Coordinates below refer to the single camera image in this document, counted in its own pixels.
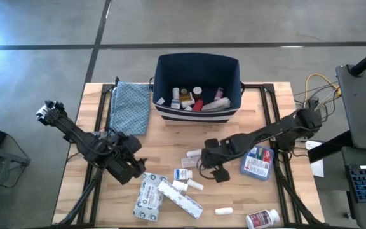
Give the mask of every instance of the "navy storage basket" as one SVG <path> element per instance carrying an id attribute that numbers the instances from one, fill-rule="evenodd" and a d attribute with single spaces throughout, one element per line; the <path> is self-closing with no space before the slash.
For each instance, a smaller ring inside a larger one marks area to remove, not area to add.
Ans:
<path id="1" fill-rule="evenodd" d="M 172 88 L 193 91 L 199 86 L 205 104 L 214 101 L 219 87 L 231 107 L 223 111 L 184 111 L 170 107 Z M 163 98 L 162 105 L 156 102 Z M 158 59 L 154 77 L 153 103 L 164 120 L 225 123 L 241 107 L 240 64 L 237 59 L 205 53 L 176 53 Z"/>

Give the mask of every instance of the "gray floor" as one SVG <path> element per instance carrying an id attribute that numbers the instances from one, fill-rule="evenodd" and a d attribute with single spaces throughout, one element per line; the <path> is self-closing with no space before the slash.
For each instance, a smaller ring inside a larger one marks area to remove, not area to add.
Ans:
<path id="1" fill-rule="evenodd" d="M 0 0 L 0 45 L 94 44 L 104 3 Z M 318 41 L 365 42 L 366 1 L 113 0 L 102 39 L 103 44 Z M 237 58 L 243 81 L 289 81 L 298 93 L 311 73 L 336 81 L 336 66 L 357 63 L 366 56 L 366 46 L 101 50 L 92 81 L 119 76 L 147 82 L 159 55 L 176 52 Z M 0 228 L 50 224 L 69 145 L 58 130 L 37 122 L 35 112 L 45 99 L 55 99 L 75 119 L 91 55 L 91 50 L 0 50 L 0 129 L 32 158 L 18 185 L 1 189 Z M 311 88 L 324 84 L 320 78 L 310 81 Z M 348 129 L 342 99 L 335 105 L 316 140 Z M 348 211 L 345 193 L 327 190 L 322 181 L 317 184 L 326 222 L 354 225 L 342 216 Z"/>

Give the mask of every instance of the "wooden tabletop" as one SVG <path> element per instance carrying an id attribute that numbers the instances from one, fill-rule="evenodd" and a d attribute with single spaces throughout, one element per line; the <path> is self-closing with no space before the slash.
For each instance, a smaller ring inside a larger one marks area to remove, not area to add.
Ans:
<path id="1" fill-rule="evenodd" d="M 273 84 L 280 115 L 289 115 L 295 109 L 290 83 Z M 101 88 L 101 83 L 88 83 L 85 86 L 76 123 L 86 132 L 92 132 L 94 129 Z M 147 134 L 139 137 L 142 148 L 135 156 L 148 158 L 147 172 L 167 176 L 172 182 L 173 170 L 181 167 L 180 159 L 186 157 L 187 151 L 204 147 L 204 140 L 222 139 L 237 133 L 253 132 L 265 125 L 261 93 L 256 89 L 246 90 L 243 94 L 240 110 L 225 124 L 187 123 L 185 125 L 171 125 L 169 123 L 166 125 L 151 104 Z M 69 156 L 77 152 L 76 146 L 72 145 Z M 297 150 L 295 153 L 302 154 L 306 151 Z M 203 184 L 204 190 L 199 191 L 189 187 L 187 195 L 204 207 L 200 218 L 193 218 L 185 210 L 165 198 L 158 222 L 136 218 L 132 214 L 138 197 L 140 178 L 133 178 L 128 184 L 120 185 L 106 172 L 102 180 L 95 225 L 101 227 L 246 227 L 246 214 L 265 209 L 276 209 L 281 216 L 275 173 L 272 171 L 269 180 L 260 181 L 240 174 L 239 164 L 240 159 L 224 164 L 231 176 L 231 179 L 224 183 L 206 180 L 200 177 L 195 168 L 192 168 L 193 180 Z M 313 215 L 324 222 L 308 158 L 305 156 L 293 157 L 290 164 L 298 196 Z M 71 158 L 67 163 L 53 217 L 54 223 L 63 219 L 80 197 L 85 170 L 86 162 L 80 154 Z M 294 216 L 289 197 L 287 197 L 287 205 L 292 221 Z M 232 207 L 234 213 L 216 216 L 214 210 L 221 207 Z M 87 207 L 86 218 L 90 215 L 89 211 L 90 208 Z"/>

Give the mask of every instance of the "cloth napkin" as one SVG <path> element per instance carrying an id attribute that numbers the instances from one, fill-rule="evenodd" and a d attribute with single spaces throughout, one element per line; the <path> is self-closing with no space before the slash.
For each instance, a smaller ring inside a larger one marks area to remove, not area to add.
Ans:
<path id="1" fill-rule="evenodd" d="M 145 135 L 149 123 L 149 85 L 118 82 L 112 91 L 110 127 L 126 135 Z"/>

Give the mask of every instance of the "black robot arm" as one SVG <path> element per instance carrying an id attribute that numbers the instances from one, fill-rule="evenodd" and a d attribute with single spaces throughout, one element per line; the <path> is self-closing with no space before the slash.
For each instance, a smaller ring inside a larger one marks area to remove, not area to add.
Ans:
<path id="1" fill-rule="evenodd" d="M 121 184 L 145 172 L 146 159 L 136 160 L 134 157 L 142 147 L 136 137 L 116 131 L 106 136 L 86 133 L 67 117 L 64 105 L 57 101 L 46 101 L 36 116 L 41 123 L 58 128 L 65 134 L 65 140 L 76 143 L 87 162 L 100 170 L 107 169 Z"/>
<path id="2" fill-rule="evenodd" d="M 221 141 L 209 139 L 201 151 L 199 170 L 216 168 L 212 172 L 217 182 L 229 180 L 222 164 L 243 156 L 256 144 L 274 138 L 276 149 L 288 151 L 299 137 L 310 138 L 322 126 L 321 116 L 315 107 L 294 111 L 280 121 L 249 134 L 235 134 Z"/>

